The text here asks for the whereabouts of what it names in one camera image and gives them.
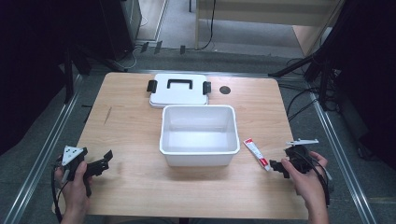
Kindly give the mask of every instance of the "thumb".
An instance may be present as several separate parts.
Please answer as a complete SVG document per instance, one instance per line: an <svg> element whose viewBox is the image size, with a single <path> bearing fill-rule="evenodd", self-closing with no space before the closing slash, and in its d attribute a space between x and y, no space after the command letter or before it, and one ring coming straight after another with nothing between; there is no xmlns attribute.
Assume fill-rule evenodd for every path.
<svg viewBox="0 0 396 224"><path fill-rule="evenodd" d="M291 162L289 162L286 159L282 159L281 160L283 167L285 168L285 170L287 170L289 172L289 174L291 175L291 177L293 179L296 179L300 176L300 172L298 172L298 170L296 170L296 168L294 168L293 164L291 164Z"/></svg>
<svg viewBox="0 0 396 224"><path fill-rule="evenodd" d="M87 162L82 161L79 165L78 168L76 170L75 173L75 180L82 180L85 172L87 171Z"/></svg>

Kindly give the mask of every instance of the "gray floor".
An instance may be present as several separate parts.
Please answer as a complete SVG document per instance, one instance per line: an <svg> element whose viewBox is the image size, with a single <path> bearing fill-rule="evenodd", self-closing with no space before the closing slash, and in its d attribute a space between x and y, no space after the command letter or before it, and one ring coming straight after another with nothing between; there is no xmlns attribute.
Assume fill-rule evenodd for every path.
<svg viewBox="0 0 396 224"><path fill-rule="evenodd" d="M170 6L172 6L172 3L180 4L180 6L178 6L178 8L182 10L180 13L189 13L188 1L169 1ZM167 22L166 16L169 11L170 10L168 8L164 17L163 28L161 29L159 39L163 41L163 46L165 46L166 43L170 43L172 40L175 40L175 46L172 47L169 45L169 48L176 48L181 42L189 46L187 38L176 41L175 36L183 35L179 35L177 32L172 32L172 29L169 28L172 26ZM242 74L242 76L248 77L266 77L265 74L278 71L285 67L290 58L302 57L301 54L298 55L294 52L296 47L295 37L288 33L286 39L288 39L288 43L283 44L283 47L294 46L290 47L290 54L288 54L286 50L283 50L282 46L277 44L274 44L272 47L266 47L268 51L261 51L261 54L259 52L251 53L250 50L240 50L238 54L234 54L234 48L218 50L218 52L213 52L212 50L201 52L191 50L183 55L180 55L177 50L172 49L162 49L159 54L154 54L153 49L148 49L148 51L144 53L136 51L134 55L137 63L134 67L130 68L129 71L136 72L150 70L153 73L155 73L154 70L200 71L203 73L225 72L229 75L240 73L239 75ZM220 37L215 40L215 48L216 46L221 46ZM134 57L131 54L121 63L125 66L132 65L134 64ZM28 200L26 207L21 209L23 213L20 219L18 219L19 223L56 222L55 215L50 211L50 206L52 204L50 195L50 165L55 158L63 152L64 146L74 146L77 144L79 136L84 128L84 119L87 118L90 110L87 107L82 107L82 105L93 105L103 78L108 72L110 72L109 69L103 67L101 64L92 63L92 67L91 75L83 78L83 83L80 88L76 104L64 125L59 139L57 139L57 142L54 145L53 151L50 153L49 160L45 162L45 169L42 171L43 175L39 178L37 185L34 187L33 194L31 195L30 200ZM283 77L279 80L279 83L305 87L305 83L298 75ZM286 107L298 91L281 88L281 93ZM290 113L293 114L297 112L301 107L311 102L311 100L312 99L308 93L299 97L293 104ZM0 156L0 164L2 167L2 169L0 169L0 222L4 222L7 212L15 202L24 180L29 175L29 172L35 164L36 158L39 156L39 152L45 145L51 128L64 107L63 101L64 90L62 90L52 100L50 105L36 120L20 143L4 155ZM332 125L336 130L340 142L342 143L344 153L351 164L354 174L361 184L362 192L364 192L364 196L370 204L376 223L394 223L396 220L396 213L394 213L396 210L396 192L394 190L394 186L396 186L396 171L390 169L380 160L362 160L358 155L357 147L348 132L341 115L336 112L328 112L327 115L331 118ZM320 141L320 144L309 148L323 154L330 161L329 171L332 174L335 185L334 192L331 194L331 205L329 206L331 222L367 223L362 221L354 198L351 196L350 188L348 187L343 175L344 168L340 165L332 151L331 141L329 141L328 135L323 129L316 109L313 106L309 107L305 112L290 122L290 127L294 138L317 138ZM87 216L86 223L101 223L103 220L103 217ZM137 223L164 223L165 221L166 220L163 219L150 219ZM191 223L300 224L305 223L305 221L193 219Z"/></svg>

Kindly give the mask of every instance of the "black latch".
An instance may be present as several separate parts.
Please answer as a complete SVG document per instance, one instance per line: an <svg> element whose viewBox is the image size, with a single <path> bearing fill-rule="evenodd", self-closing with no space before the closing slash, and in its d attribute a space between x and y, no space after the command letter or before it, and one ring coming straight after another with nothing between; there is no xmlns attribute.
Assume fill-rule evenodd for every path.
<svg viewBox="0 0 396 224"><path fill-rule="evenodd" d="M205 81L203 83L202 91L203 91L202 92L203 95L206 95L207 93L212 92L212 83L208 82L208 81Z"/></svg>
<svg viewBox="0 0 396 224"><path fill-rule="evenodd" d="M158 81L157 80L150 80L148 82L148 89L147 91L151 91L152 93L155 93L155 91L157 90L157 84Z"/></svg>

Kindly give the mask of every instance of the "table top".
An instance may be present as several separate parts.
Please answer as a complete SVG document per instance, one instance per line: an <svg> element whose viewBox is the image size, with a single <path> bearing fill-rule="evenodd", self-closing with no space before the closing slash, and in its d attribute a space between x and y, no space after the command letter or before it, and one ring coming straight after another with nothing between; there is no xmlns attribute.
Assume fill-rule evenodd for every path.
<svg viewBox="0 0 396 224"><path fill-rule="evenodd" d="M243 145L252 138L267 160L285 158L293 140L274 79L207 77L210 105L235 110L241 150L228 166L170 167L159 150L162 110L149 105L151 74L110 73L79 139L87 162L112 149L92 184L91 215L307 219L290 179L263 170ZM229 94L219 88L228 86Z"/></svg>

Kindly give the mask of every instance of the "computer tower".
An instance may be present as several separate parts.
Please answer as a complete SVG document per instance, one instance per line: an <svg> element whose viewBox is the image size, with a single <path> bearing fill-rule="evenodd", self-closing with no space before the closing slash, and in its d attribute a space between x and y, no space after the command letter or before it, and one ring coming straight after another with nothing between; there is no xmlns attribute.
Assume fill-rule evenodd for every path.
<svg viewBox="0 0 396 224"><path fill-rule="evenodd" d="M142 21L138 0L94 0L79 14L73 28L78 45L115 61L134 49Z"/></svg>

